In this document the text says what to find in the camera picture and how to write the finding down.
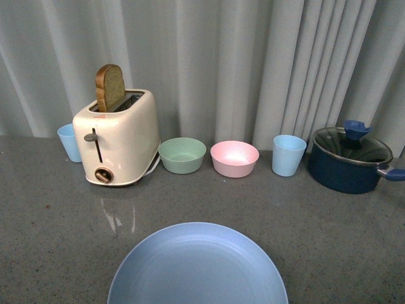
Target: lid handle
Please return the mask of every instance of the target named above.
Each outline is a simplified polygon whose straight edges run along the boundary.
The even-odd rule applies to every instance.
[[[346,137],[353,141],[359,141],[363,136],[371,132],[372,128],[366,128],[364,122],[357,120],[345,120],[343,123]]]

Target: pot handle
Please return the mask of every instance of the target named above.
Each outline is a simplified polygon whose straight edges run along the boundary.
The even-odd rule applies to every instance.
[[[405,181],[405,169],[388,167],[387,169],[377,169],[377,174],[392,182]]]

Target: countertop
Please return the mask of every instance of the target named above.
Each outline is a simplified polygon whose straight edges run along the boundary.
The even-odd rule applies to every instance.
[[[280,177],[261,151],[251,175],[160,163],[133,186],[86,181],[59,139],[0,137],[0,303],[105,303],[122,260],[169,225],[212,222],[256,242],[289,303],[405,303],[405,182],[344,194],[306,170]],[[392,162],[405,167],[405,160]]]

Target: green bowl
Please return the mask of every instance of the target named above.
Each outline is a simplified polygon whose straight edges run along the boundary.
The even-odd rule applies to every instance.
[[[178,137],[165,141],[158,151],[167,171],[188,174],[201,167],[207,148],[197,139]]]

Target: toast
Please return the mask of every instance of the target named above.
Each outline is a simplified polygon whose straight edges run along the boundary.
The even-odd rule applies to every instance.
[[[96,96],[100,112],[110,112],[125,97],[122,70],[118,65],[104,65],[96,74]]]

